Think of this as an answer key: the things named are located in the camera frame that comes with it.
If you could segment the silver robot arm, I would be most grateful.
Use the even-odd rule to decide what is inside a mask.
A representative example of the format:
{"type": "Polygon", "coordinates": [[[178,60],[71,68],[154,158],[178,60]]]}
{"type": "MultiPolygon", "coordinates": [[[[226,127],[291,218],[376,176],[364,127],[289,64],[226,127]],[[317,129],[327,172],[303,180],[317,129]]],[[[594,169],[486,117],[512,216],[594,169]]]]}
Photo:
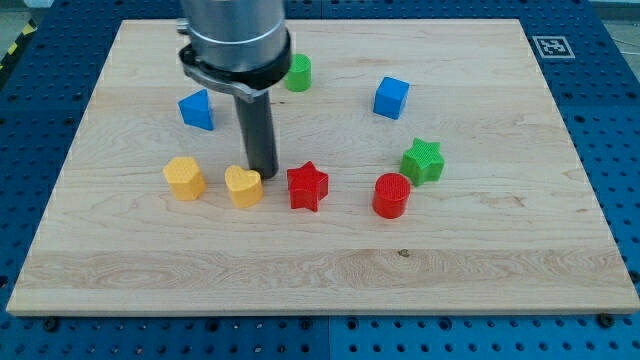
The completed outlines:
{"type": "Polygon", "coordinates": [[[282,0],[182,0],[179,51],[186,76],[247,103],[266,94],[289,71],[291,37],[282,0]]]}

